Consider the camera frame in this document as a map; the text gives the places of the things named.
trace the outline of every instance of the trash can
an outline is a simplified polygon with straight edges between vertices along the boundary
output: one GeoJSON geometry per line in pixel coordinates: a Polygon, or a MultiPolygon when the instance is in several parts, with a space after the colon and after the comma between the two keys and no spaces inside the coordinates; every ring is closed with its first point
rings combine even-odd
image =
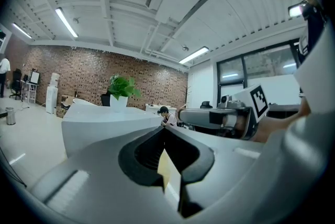
{"type": "Polygon", "coordinates": [[[11,107],[7,107],[6,108],[6,112],[8,113],[7,115],[7,124],[8,125],[14,125],[16,122],[15,122],[15,111],[14,111],[14,108],[11,108],[11,107]]]}

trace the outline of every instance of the white ceiling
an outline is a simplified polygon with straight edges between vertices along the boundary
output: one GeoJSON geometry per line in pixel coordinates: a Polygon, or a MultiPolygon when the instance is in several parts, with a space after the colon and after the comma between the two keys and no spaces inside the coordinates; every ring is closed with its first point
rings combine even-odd
{"type": "Polygon", "coordinates": [[[274,44],[272,36],[276,42],[299,37],[305,23],[302,18],[289,20],[287,8],[300,1],[161,0],[158,10],[152,10],[146,0],[7,0],[0,22],[29,44],[111,51],[187,71],[218,55],[231,57],[242,47],[251,51],[265,38],[263,47],[274,44]],[[57,17],[57,7],[78,38],[57,17]],[[33,39],[13,28],[13,22],[33,39]],[[178,63],[202,46],[210,52],[187,65],[178,63]]]}

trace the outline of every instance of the black hat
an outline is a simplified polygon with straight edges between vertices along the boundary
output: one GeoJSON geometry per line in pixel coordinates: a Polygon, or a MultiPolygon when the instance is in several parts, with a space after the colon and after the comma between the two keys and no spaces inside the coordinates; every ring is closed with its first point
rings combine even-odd
{"type": "Polygon", "coordinates": [[[169,110],[165,106],[161,107],[160,110],[157,111],[158,114],[160,114],[160,113],[168,113],[168,112],[169,112],[169,110]]]}

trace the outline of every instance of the glossy white floor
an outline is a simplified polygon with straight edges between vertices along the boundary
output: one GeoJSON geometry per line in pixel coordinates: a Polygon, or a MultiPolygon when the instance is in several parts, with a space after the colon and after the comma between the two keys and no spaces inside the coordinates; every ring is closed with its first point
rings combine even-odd
{"type": "Polygon", "coordinates": [[[16,124],[9,126],[0,119],[0,147],[12,167],[30,189],[50,169],[66,159],[61,118],[46,112],[44,107],[9,98],[10,91],[0,98],[0,108],[16,110],[16,124]]]}

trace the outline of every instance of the black window frame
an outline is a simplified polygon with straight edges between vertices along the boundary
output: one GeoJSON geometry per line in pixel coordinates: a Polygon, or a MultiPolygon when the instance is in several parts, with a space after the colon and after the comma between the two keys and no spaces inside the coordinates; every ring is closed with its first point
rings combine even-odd
{"type": "Polygon", "coordinates": [[[247,88],[248,87],[248,74],[247,74],[247,67],[245,65],[245,59],[244,57],[248,56],[248,55],[252,55],[252,54],[256,54],[256,53],[260,53],[266,50],[270,50],[270,49],[274,49],[274,48],[278,48],[278,47],[282,47],[282,46],[286,46],[289,45],[292,55],[293,55],[293,59],[297,65],[297,68],[300,66],[300,62],[299,62],[299,57],[298,57],[298,51],[297,51],[297,46],[295,46],[294,44],[299,42],[299,38],[296,39],[292,39],[292,40],[287,40],[285,42],[280,42],[280,43],[276,43],[273,44],[271,46],[267,46],[261,49],[257,49],[254,51],[250,51],[248,53],[245,54],[241,54],[238,55],[236,57],[232,57],[230,59],[225,59],[222,61],[219,61],[216,63],[216,69],[217,69],[217,82],[218,82],[218,94],[217,94],[217,105],[221,102],[221,87],[222,86],[229,86],[229,85],[237,85],[237,84],[243,84],[243,88],[247,88]],[[228,62],[228,61],[232,61],[235,59],[241,59],[242,61],[242,66],[243,66],[243,78],[242,79],[237,79],[237,80],[233,80],[230,82],[221,82],[220,81],[220,64],[228,62]]]}

